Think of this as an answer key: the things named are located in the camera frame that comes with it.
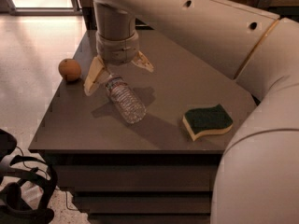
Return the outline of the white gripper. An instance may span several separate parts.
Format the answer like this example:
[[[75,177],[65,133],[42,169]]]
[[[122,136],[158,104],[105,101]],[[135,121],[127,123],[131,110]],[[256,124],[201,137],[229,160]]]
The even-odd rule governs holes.
[[[132,61],[132,64],[139,68],[151,73],[154,71],[152,63],[139,51],[137,32],[121,40],[109,40],[96,33],[96,50],[98,56],[93,58],[84,82],[84,91],[87,96],[91,96],[110,77],[110,72],[104,62],[122,65]]]

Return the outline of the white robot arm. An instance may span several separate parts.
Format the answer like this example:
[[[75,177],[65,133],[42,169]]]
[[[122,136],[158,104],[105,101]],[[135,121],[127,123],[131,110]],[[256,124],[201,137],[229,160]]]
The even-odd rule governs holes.
[[[93,0],[138,17],[260,104],[225,149],[211,224],[299,223],[298,24],[227,0]]]

